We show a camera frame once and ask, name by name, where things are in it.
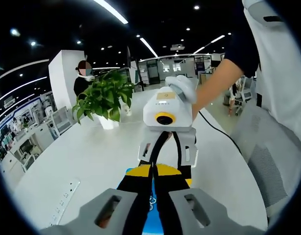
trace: white table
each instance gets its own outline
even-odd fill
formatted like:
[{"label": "white table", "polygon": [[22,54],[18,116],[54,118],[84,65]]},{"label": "white table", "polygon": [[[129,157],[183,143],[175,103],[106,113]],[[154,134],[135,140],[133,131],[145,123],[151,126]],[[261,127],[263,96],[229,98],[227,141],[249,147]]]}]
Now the white table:
[{"label": "white table", "polygon": [[[48,226],[63,185],[73,178],[81,183],[60,224],[78,216],[80,207],[108,188],[116,188],[126,169],[138,165],[142,140],[142,108],[154,90],[135,93],[132,116],[123,117],[119,128],[105,131],[84,118],[47,148],[24,175],[14,197],[20,210],[37,229]],[[205,117],[222,129],[205,110]],[[267,228],[264,203],[255,179],[231,140],[212,129],[198,115],[199,149],[192,170],[192,187],[199,187],[227,207],[229,217],[240,225]],[[177,147],[171,138],[162,148],[159,163],[177,166]]]}]

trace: person in background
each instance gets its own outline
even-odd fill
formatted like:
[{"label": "person in background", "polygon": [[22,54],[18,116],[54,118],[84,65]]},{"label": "person in background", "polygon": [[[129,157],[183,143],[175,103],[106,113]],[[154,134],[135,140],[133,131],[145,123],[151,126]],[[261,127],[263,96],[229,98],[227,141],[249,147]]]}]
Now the person in background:
[{"label": "person in background", "polygon": [[92,75],[92,67],[87,61],[81,60],[75,70],[78,72],[78,78],[74,82],[74,92],[76,97],[84,99],[85,95],[81,93],[84,92],[95,79]]},{"label": "person in background", "polygon": [[241,79],[238,79],[237,82],[235,82],[231,87],[230,87],[230,106],[229,106],[229,117],[232,115],[233,112],[233,106],[235,103],[236,98],[240,98],[240,93],[238,92],[241,88],[240,84]]},{"label": "person in background", "polygon": [[13,129],[16,133],[19,133],[22,130],[22,123],[15,117],[13,118]]}]

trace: ceiling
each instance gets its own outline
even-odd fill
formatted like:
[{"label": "ceiling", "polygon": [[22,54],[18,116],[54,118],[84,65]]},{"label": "ceiling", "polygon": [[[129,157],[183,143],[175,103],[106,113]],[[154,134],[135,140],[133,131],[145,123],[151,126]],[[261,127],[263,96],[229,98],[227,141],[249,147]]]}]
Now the ceiling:
[{"label": "ceiling", "polygon": [[[185,48],[179,53],[193,53],[217,37],[227,35],[201,51],[223,53],[225,49],[222,47],[225,48],[230,41],[228,33],[233,28],[236,0],[107,0],[127,19],[128,24],[122,24],[94,0],[0,2],[0,9],[8,9],[7,17],[0,19],[1,76],[27,63],[44,59],[51,61],[62,49],[84,50],[93,67],[124,67],[127,46],[138,60],[154,57],[136,37],[137,34],[151,45],[158,56],[174,54],[170,51],[173,44],[183,44]],[[21,35],[12,36],[12,28],[16,28]],[[38,63],[4,76],[0,79],[0,95],[48,76],[48,64]],[[11,95],[21,100],[28,95],[40,95],[50,90],[47,78],[24,86]],[[4,112],[3,100],[0,101],[0,114]]]}]

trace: black sleeve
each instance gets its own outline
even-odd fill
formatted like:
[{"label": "black sleeve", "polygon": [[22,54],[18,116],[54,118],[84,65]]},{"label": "black sleeve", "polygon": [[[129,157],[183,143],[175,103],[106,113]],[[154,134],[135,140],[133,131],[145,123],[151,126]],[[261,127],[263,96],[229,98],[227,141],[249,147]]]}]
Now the black sleeve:
[{"label": "black sleeve", "polygon": [[[86,90],[86,88],[88,87],[87,82],[84,80],[80,80],[79,78],[77,78],[75,80],[74,83],[74,93],[76,94],[76,97],[81,94],[84,90]],[[82,94],[79,96],[79,99],[84,99],[85,95]]]},{"label": "black sleeve", "polygon": [[259,64],[259,54],[253,33],[244,15],[242,1],[238,1],[235,9],[235,30],[225,59],[236,64],[246,77],[254,76]]}]

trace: mesh chair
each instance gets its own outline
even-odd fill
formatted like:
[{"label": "mesh chair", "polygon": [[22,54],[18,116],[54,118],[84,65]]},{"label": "mesh chair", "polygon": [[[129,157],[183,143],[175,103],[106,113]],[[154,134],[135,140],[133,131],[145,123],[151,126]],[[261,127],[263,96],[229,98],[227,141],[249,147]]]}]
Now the mesh chair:
[{"label": "mesh chair", "polygon": [[301,178],[301,142],[254,102],[245,106],[231,137],[257,181],[268,217],[277,215]]},{"label": "mesh chair", "polygon": [[68,116],[66,107],[63,107],[51,114],[52,122],[55,126],[57,134],[61,135],[68,130],[72,125],[72,121]]}]

